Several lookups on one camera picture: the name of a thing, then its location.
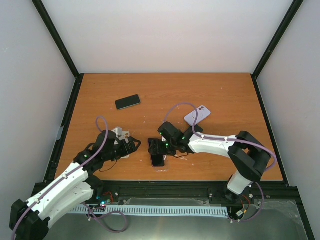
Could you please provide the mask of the black phone pink edge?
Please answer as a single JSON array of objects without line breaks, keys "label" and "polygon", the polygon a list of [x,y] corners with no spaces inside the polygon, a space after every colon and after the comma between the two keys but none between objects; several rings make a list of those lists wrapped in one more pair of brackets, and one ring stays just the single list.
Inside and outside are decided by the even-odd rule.
[{"label": "black phone pink edge", "polygon": [[150,155],[151,158],[151,165],[155,168],[157,167],[164,167],[165,166],[165,156],[161,154],[157,155]]}]

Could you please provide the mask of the clear magsafe phone case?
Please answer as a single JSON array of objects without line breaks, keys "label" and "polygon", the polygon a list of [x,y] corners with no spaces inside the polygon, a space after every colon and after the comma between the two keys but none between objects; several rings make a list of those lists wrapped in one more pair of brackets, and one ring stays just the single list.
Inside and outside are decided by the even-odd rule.
[{"label": "clear magsafe phone case", "polygon": [[170,168],[170,164],[169,164],[169,158],[168,156],[164,155],[165,156],[165,159],[164,159],[164,163],[165,163],[165,166],[163,167],[153,167],[153,169],[157,172],[166,172],[169,170]]}]

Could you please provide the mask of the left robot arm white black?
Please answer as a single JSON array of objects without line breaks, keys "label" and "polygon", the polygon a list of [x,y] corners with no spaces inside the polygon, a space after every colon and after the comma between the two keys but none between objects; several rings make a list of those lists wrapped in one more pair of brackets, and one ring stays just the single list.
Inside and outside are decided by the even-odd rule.
[{"label": "left robot arm white black", "polygon": [[95,172],[107,161],[117,161],[136,152],[140,145],[141,141],[131,136],[119,139],[114,131],[102,131],[96,141],[81,151],[48,186],[26,201],[18,199],[12,204],[11,238],[42,240],[50,228],[74,207],[88,200],[101,200],[104,183]]}]

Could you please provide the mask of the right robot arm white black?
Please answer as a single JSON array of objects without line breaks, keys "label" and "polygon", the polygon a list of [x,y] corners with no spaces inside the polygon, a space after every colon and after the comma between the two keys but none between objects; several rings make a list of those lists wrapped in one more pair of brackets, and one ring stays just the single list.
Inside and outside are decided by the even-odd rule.
[{"label": "right robot arm white black", "polygon": [[258,183],[268,168],[272,153],[247,131],[237,135],[217,136],[203,133],[198,125],[182,132],[166,121],[159,128],[161,138],[148,139],[152,157],[182,154],[212,154],[230,159],[236,172],[227,181],[223,197],[236,202],[247,187]]}]

